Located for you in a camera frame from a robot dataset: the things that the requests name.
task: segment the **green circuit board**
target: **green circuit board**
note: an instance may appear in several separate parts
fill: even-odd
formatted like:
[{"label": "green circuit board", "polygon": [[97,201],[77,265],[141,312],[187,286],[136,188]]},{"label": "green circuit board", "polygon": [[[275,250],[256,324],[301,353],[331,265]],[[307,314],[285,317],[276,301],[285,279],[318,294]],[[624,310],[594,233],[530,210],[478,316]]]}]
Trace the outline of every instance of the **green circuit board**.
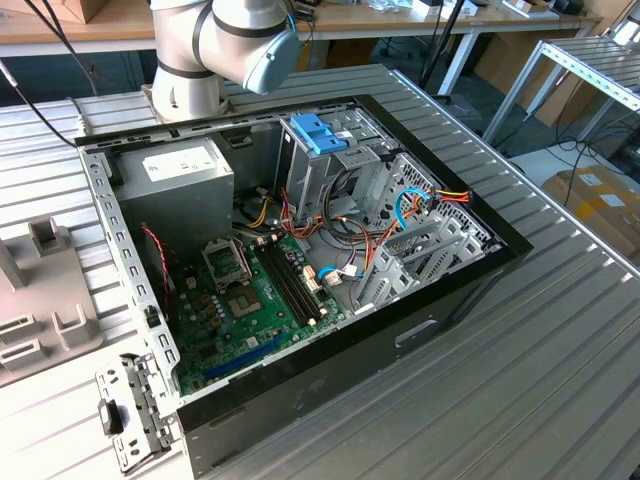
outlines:
[{"label": "green circuit board", "polygon": [[[271,247],[291,260],[295,256],[296,266],[292,266],[290,273],[302,288],[307,288],[300,267],[308,263],[295,240],[284,237]],[[257,245],[244,249],[252,272],[250,284],[234,283],[225,291],[216,290],[204,262],[171,273],[178,295],[177,318],[169,326],[181,356],[177,373],[183,395],[194,393],[218,378],[344,319],[335,299],[321,290],[308,293],[323,315],[315,319],[315,324],[314,321],[301,322],[300,316],[289,308],[286,295],[278,290],[277,285],[283,288],[282,277],[275,281],[270,278],[260,250]],[[232,266],[225,263],[225,271],[230,268]],[[193,288],[188,287],[188,277],[195,279],[195,287],[193,281],[190,282]]]}]

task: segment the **blue cable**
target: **blue cable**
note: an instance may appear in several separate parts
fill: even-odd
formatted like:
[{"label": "blue cable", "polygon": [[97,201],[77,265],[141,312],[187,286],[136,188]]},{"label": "blue cable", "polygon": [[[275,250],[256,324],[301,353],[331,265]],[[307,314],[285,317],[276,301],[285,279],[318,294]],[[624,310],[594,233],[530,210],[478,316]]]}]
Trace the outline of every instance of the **blue cable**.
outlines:
[{"label": "blue cable", "polygon": [[334,270],[336,270],[336,267],[334,267],[333,265],[329,265],[329,266],[327,266],[327,267],[324,267],[322,270],[320,270],[320,271],[318,272],[318,278],[319,278],[320,280],[322,280],[322,278],[323,278],[327,273],[331,273],[331,272],[333,272]]},{"label": "blue cable", "polygon": [[298,29],[296,28],[296,21],[293,19],[293,15],[288,13],[287,16],[289,17],[289,23],[291,23],[291,30],[293,30],[294,33],[297,32]]},{"label": "blue cable", "polygon": [[398,198],[396,199],[395,213],[396,220],[398,220],[398,224],[402,227],[403,230],[407,229],[407,222],[405,222],[404,217],[402,216],[402,210],[400,207],[402,206],[402,196],[405,193],[415,193],[417,195],[420,195],[425,200],[425,202],[429,201],[429,195],[427,195],[423,190],[420,190],[416,187],[410,187],[400,192],[400,195],[398,195]]}]

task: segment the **aluminum table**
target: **aluminum table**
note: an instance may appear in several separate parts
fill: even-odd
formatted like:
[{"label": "aluminum table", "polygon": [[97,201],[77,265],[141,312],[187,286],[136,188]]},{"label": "aluminum table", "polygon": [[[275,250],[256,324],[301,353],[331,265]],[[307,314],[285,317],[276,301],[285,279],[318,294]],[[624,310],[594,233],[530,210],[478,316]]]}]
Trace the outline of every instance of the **aluminum table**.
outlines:
[{"label": "aluminum table", "polygon": [[[216,469],[210,479],[624,479],[640,461],[640,274],[397,72],[292,75],[240,111],[371,94],[535,246],[456,328]],[[142,94],[80,101],[95,131],[151,125]],[[65,134],[66,101],[44,104]],[[51,213],[80,254],[100,350],[0,390],[2,471],[117,479],[93,374],[141,348],[74,151],[23,106],[0,110],[0,236]],[[135,474],[189,477],[173,450]]]},{"label": "aluminum table", "polygon": [[564,69],[609,97],[580,133],[578,140],[586,138],[615,102],[632,112],[640,109],[639,52],[621,47],[606,37],[541,40],[487,127],[482,137],[485,142],[491,143],[496,137],[542,56],[550,58],[557,65],[529,105],[528,112],[533,112],[547,98]]}]

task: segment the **motherboard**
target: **motherboard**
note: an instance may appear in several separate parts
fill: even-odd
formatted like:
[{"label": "motherboard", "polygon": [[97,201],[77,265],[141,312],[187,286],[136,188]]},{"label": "motherboard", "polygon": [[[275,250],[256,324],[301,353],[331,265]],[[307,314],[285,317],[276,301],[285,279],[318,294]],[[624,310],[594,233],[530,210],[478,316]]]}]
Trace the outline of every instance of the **motherboard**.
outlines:
[{"label": "motherboard", "polygon": [[171,275],[177,295],[169,326],[182,395],[345,318],[288,235],[249,245],[218,240],[203,254]]}]

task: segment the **yellow wire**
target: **yellow wire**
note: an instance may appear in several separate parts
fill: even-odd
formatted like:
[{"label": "yellow wire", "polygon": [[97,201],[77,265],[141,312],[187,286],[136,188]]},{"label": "yellow wire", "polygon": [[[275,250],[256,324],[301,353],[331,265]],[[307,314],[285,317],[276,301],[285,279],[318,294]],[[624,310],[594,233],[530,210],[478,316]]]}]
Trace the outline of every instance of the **yellow wire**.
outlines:
[{"label": "yellow wire", "polygon": [[468,195],[469,192],[464,192],[464,193],[460,193],[460,192],[447,192],[446,190],[436,190],[436,192],[441,193],[443,195],[454,195],[456,197],[462,197],[464,195]]},{"label": "yellow wire", "polygon": [[253,222],[250,223],[249,225],[247,225],[249,228],[258,228],[260,225],[262,225],[264,223],[264,221],[267,219],[267,205],[269,204],[269,199],[265,198],[264,199],[264,203],[262,204],[262,211],[260,212],[260,216],[258,217],[258,219]]}]

